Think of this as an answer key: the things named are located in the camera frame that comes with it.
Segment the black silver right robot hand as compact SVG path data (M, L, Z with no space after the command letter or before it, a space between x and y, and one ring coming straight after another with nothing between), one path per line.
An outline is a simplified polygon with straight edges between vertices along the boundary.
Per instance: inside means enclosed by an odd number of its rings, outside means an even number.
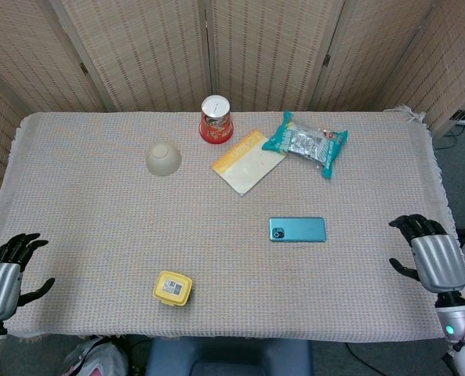
M398 229L411 248L415 268L403 266L390 258L394 270L404 277L419 281L432 293L462 291L465 287L465 266L454 236L433 219L420 214L401 215L389 222Z

